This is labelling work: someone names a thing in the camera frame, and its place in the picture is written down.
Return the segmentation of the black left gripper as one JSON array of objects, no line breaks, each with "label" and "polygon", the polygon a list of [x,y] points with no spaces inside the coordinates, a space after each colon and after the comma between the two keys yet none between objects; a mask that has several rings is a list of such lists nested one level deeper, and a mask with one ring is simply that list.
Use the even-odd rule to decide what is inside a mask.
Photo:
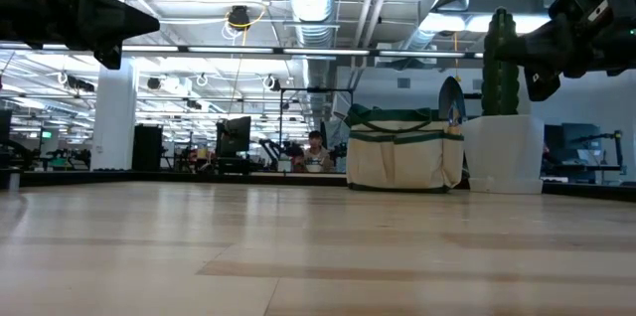
[{"label": "black left gripper", "polygon": [[156,18],[118,0],[1,0],[2,41],[81,49],[84,39],[101,48],[93,56],[108,70],[121,67],[120,43],[159,29]]}]

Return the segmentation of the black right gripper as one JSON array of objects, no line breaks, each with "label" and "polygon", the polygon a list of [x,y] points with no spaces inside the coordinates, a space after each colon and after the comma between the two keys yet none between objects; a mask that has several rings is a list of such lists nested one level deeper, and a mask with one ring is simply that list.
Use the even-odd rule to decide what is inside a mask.
[{"label": "black right gripper", "polygon": [[499,61],[524,70],[530,101],[545,101],[567,78],[582,78],[589,72],[616,77],[635,69],[635,20],[619,20],[594,35],[575,38],[566,59],[566,16],[557,15],[535,31],[513,37],[495,49]]}]

